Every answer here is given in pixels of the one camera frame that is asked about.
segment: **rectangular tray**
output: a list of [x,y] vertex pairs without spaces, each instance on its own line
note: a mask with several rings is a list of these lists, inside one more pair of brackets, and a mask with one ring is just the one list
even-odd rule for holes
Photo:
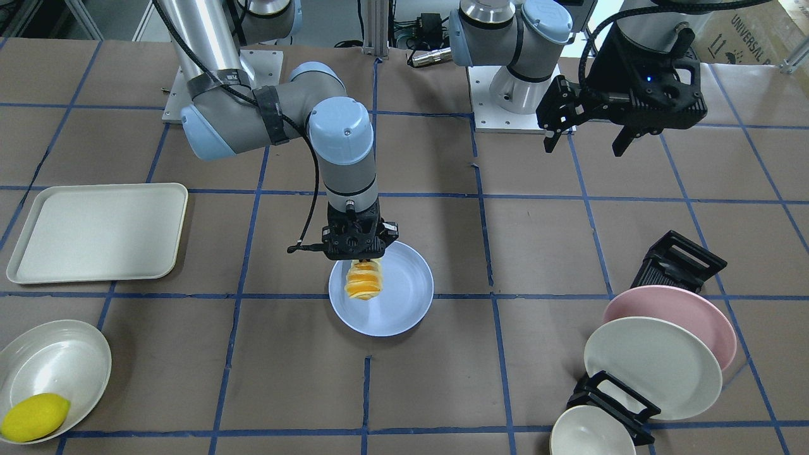
[[54,186],[39,193],[6,276],[13,283],[156,279],[176,263],[179,183]]

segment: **plate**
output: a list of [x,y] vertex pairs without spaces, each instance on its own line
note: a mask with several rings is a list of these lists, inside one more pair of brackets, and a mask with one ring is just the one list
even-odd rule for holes
[[679,325],[696,335],[714,353],[719,367],[736,356],[736,332],[724,314],[691,291],[671,286],[640,286],[622,292],[604,310],[604,322],[646,316]]
[[[654,419],[679,420],[710,408],[722,391],[714,354],[686,329],[653,317],[623,317],[599,327],[584,346],[590,376],[606,370],[648,398],[661,412]],[[612,384],[599,389],[632,412],[642,406]]]
[[35,444],[70,430],[90,414],[107,388],[112,354],[107,339],[81,321],[53,321],[17,337],[0,351],[0,419],[22,400],[56,393],[70,401],[65,422]]
[[6,276],[19,284],[160,278],[174,268],[187,202],[179,183],[45,189]]
[[382,258],[383,289],[370,300],[350,299],[345,276],[351,261],[338,261],[328,277],[328,298],[335,313],[354,330],[390,337],[413,328],[433,302],[433,274],[415,249],[393,242]]
[[574,406],[551,431],[551,455],[635,455],[623,425],[595,406]]

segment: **white mounting plate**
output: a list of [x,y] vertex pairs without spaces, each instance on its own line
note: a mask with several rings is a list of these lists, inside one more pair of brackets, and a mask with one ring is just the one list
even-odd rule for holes
[[[242,50],[242,58],[254,69],[255,76],[250,74],[252,88],[265,85],[278,85],[281,80],[281,68],[284,62],[284,53],[280,50]],[[166,108],[163,110],[163,121],[166,123],[181,123],[180,110],[191,104],[191,96],[185,86],[185,76],[182,69],[177,70],[172,84],[172,91],[168,95]]]
[[[469,92],[472,95],[472,111],[475,113],[475,128],[481,133],[545,134],[536,122],[535,114],[515,114],[498,106],[489,94],[489,85],[500,66],[470,66]],[[560,74],[559,66],[553,70],[551,79]]]

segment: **white plate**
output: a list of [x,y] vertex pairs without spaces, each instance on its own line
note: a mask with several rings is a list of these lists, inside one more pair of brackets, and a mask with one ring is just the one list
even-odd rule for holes
[[415,249],[394,242],[382,258],[382,292],[373,299],[350,299],[345,275],[351,261],[338,261],[328,277],[328,298],[334,311],[354,330],[389,337],[413,328],[433,302],[433,274]]
[[550,447],[551,455],[635,455],[626,428],[595,406],[575,406],[560,415]]
[[70,430],[90,414],[107,388],[112,354],[107,339],[81,321],[53,321],[17,337],[0,351],[0,419],[22,400],[56,393],[70,401],[65,422],[35,444]]
[[188,202],[179,183],[54,186],[11,254],[14,283],[156,279],[174,268]]
[[[584,366],[593,376],[610,372],[661,412],[653,419],[679,420],[710,408],[722,391],[722,370],[699,338],[671,322],[624,317],[599,327],[584,347]],[[599,389],[632,412],[641,405],[615,385]]]

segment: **metal leg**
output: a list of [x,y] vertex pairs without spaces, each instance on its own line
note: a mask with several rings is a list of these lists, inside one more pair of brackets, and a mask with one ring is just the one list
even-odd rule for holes
[[87,8],[84,6],[84,3],[82,3],[82,0],[65,0],[65,4],[70,9],[70,12],[73,13],[78,24],[87,32],[87,35],[90,35],[90,38],[98,41],[104,39],[99,30],[99,26],[96,25],[93,18],[90,17],[90,13],[87,12]]
[[792,74],[807,60],[807,57],[809,57],[809,36],[778,67],[782,73]]
[[388,14],[390,0],[367,0],[367,22],[362,51],[380,58],[388,58]]

